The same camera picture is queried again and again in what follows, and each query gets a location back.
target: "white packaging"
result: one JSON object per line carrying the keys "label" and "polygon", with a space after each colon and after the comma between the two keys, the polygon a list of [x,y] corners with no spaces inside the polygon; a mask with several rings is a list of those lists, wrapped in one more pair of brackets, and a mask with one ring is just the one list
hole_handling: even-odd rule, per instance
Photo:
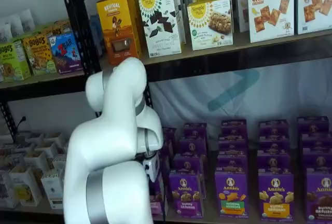
{"label": "white packaging", "polygon": [[294,0],[248,0],[250,41],[294,35]]}
{"label": "white packaging", "polygon": [[63,208],[63,179],[63,170],[53,169],[42,176],[41,183],[52,209]]}
{"label": "white packaging", "polygon": [[20,12],[19,16],[22,22],[24,32],[33,31],[36,28],[30,9]]}
{"label": "white packaging", "polygon": [[16,196],[22,206],[38,206],[42,194],[30,167],[17,165],[9,172]]}
{"label": "white packaging", "polygon": [[298,34],[332,28],[332,0],[297,0]]}
{"label": "white packaging", "polygon": [[19,199],[15,196],[14,187],[7,169],[0,169],[0,207],[15,208]]}

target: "cardboard box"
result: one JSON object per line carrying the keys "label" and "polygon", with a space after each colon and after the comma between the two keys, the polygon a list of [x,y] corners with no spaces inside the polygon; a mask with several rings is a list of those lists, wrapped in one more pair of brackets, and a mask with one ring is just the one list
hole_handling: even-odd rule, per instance
{"label": "cardboard box", "polygon": [[97,3],[109,62],[118,65],[142,54],[132,0],[103,0]]}
{"label": "cardboard box", "polygon": [[297,0],[297,33],[332,28],[332,0]]}
{"label": "cardboard box", "polygon": [[262,220],[294,221],[294,176],[289,169],[258,170]]}
{"label": "cardboard box", "polygon": [[294,35],[294,0],[248,0],[250,41]]}
{"label": "cardboard box", "polygon": [[193,50],[233,44],[230,0],[205,0],[188,5]]}
{"label": "cardboard box", "polygon": [[21,40],[0,44],[0,60],[5,82],[25,80],[31,76]]}
{"label": "cardboard box", "polygon": [[36,207],[42,199],[36,179],[30,167],[17,165],[9,172],[15,194],[22,206]]}
{"label": "cardboard box", "polygon": [[63,170],[50,170],[41,177],[45,193],[52,209],[63,209]]}
{"label": "cardboard box", "polygon": [[177,0],[139,0],[150,58],[182,52]]}
{"label": "cardboard box", "polygon": [[172,170],[170,185],[175,211],[182,217],[203,218],[204,207],[198,174],[188,170]]}
{"label": "cardboard box", "polygon": [[230,172],[224,167],[215,171],[218,212],[222,217],[248,218],[246,174],[241,167]]}

